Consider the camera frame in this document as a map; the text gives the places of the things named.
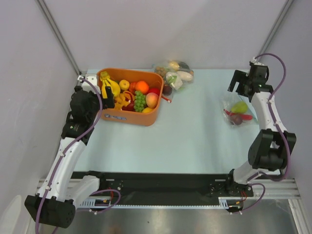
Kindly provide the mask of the clear zip top bag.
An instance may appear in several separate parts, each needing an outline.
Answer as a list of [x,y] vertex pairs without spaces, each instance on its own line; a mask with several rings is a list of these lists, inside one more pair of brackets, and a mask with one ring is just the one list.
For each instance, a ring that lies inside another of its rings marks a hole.
[[220,110],[224,121],[232,128],[258,125],[257,118],[247,102],[236,93],[221,96]]

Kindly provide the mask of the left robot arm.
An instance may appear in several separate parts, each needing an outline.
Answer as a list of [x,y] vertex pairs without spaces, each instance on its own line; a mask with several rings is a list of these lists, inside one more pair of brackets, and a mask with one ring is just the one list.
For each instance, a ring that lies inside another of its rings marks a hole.
[[87,197],[107,191],[107,182],[95,175],[86,175],[76,186],[68,188],[76,163],[101,118],[103,100],[99,87],[92,84],[75,87],[70,108],[48,176],[37,193],[28,195],[24,202],[37,234],[41,224],[69,227],[76,210]]

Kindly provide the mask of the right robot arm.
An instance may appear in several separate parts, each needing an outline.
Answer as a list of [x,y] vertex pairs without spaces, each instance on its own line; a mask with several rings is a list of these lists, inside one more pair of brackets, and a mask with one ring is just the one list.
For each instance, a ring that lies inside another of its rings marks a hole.
[[271,181],[281,181],[284,175],[275,177],[268,171],[287,171],[296,143],[296,135],[283,125],[276,105],[275,90],[267,85],[268,66],[252,59],[248,72],[236,70],[228,91],[236,91],[247,97],[253,106],[259,124],[259,133],[248,151],[248,160],[228,174],[225,191],[234,196],[251,187],[251,181],[264,176]]

